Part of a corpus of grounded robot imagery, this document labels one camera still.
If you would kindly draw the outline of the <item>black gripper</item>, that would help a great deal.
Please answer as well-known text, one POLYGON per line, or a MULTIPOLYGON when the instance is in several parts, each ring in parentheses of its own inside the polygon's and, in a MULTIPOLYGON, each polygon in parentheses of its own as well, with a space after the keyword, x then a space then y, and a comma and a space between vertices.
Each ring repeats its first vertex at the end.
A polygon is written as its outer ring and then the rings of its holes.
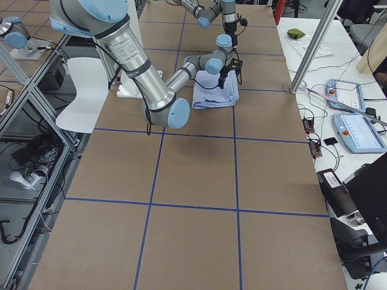
POLYGON ((224 29, 225 34, 228 34, 229 36, 231 36, 232 47, 237 47, 237 45, 238 45, 239 34, 236 32, 237 24, 241 24, 241 26, 244 27, 242 30, 242 32, 243 32, 247 26, 247 19, 242 18, 242 17, 240 17, 236 20, 232 20, 232 21, 223 19, 223 29, 224 29))
POLYGON ((220 71, 219 87, 224 88, 225 78, 231 70, 234 70, 236 76, 241 75, 243 61, 240 59, 232 58, 230 63, 222 67, 220 71))

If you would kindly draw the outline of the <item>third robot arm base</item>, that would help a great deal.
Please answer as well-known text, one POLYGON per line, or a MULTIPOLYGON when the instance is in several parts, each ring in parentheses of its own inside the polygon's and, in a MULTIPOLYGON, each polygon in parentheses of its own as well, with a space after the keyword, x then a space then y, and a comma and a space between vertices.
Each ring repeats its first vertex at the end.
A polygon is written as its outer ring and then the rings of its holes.
POLYGON ((12 48, 15 60, 38 60, 49 48, 49 41, 33 39, 17 16, 1 18, 1 38, 12 48))

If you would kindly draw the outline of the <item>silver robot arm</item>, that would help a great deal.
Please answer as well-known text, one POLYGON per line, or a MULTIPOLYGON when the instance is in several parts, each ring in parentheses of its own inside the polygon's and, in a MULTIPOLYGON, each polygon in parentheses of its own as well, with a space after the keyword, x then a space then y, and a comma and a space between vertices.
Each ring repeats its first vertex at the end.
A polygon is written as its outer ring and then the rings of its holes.
POLYGON ((123 72, 134 81, 143 98, 143 115, 147 128, 153 125, 179 129, 190 115, 186 99, 177 93, 199 71, 218 75, 217 87, 222 89, 230 70, 240 74, 242 60, 233 58, 237 52, 237 25, 247 26, 247 19, 236 12, 234 1, 214 1, 204 7, 198 1, 174 1, 207 28, 218 16, 223 18, 224 33, 216 38, 210 54, 189 56, 182 67, 167 81, 162 81, 150 58, 129 27, 127 1, 50 1, 50 22, 54 30, 78 37, 95 38, 106 43, 123 72))
POLYGON ((223 29, 225 34, 228 34, 232 40, 232 47, 236 50, 238 45, 237 24, 241 24, 244 28, 248 25, 247 19, 242 18, 236 12, 235 1, 221 0, 213 1, 210 7, 205 7, 199 1, 192 0, 176 0, 174 5, 184 7, 197 20, 200 27, 206 29, 209 25, 221 15, 223 18, 223 29))

